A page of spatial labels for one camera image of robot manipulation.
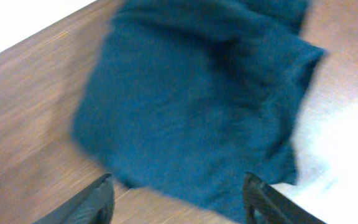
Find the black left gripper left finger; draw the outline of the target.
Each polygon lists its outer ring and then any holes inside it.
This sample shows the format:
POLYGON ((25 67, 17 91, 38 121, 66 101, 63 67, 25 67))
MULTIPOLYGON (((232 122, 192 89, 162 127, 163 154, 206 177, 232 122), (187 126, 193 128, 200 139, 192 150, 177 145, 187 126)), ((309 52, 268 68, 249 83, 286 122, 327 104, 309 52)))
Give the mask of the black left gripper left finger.
POLYGON ((114 199, 111 174, 104 174, 34 224, 110 224, 114 199))

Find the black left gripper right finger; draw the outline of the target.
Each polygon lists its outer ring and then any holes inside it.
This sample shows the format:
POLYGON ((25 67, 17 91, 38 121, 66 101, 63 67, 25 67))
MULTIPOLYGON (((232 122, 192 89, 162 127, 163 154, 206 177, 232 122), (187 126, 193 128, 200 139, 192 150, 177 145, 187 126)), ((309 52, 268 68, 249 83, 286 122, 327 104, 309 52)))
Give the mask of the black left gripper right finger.
POLYGON ((325 224, 252 173, 243 193, 247 224, 325 224))

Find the navy blue shorts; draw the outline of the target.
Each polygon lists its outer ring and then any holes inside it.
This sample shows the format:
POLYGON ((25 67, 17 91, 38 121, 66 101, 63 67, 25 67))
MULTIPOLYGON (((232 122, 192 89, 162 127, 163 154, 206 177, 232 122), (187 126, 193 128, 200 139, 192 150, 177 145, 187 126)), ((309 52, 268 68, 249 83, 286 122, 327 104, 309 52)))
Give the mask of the navy blue shorts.
POLYGON ((254 173, 294 184, 296 114, 324 52, 308 1, 128 0, 111 19, 72 139, 129 188, 244 223, 254 173))

